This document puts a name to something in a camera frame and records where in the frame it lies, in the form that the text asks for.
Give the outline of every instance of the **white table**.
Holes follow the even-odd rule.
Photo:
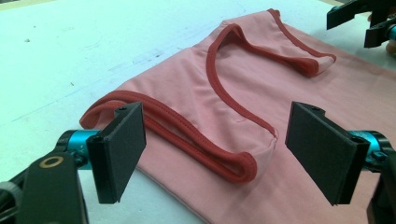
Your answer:
[[[364,49],[363,16],[326,31],[318,0],[56,0],[0,11],[0,181],[51,151],[98,98],[190,47],[222,20],[279,9],[282,21],[396,70],[385,44]],[[97,202],[91,171],[79,172],[91,223],[201,223],[135,171],[121,203]]]

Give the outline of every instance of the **pink textile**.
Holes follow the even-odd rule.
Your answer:
[[[99,100],[81,125],[106,126],[115,107],[138,96],[128,92],[189,122],[175,127],[149,108],[163,132],[179,139],[165,140],[170,135],[156,134],[162,129],[153,122],[138,165],[211,223],[367,222],[378,175],[363,172],[351,205],[331,207],[285,146],[291,101],[325,109],[346,130],[377,130],[396,141],[396,74],[282,24],[272,9],[224,21],[199,44]],[[192,128],[203,136],[191,139]],[[180,141],[219,148],[183,151]],[[244,159],[246,165],[235,163]]]

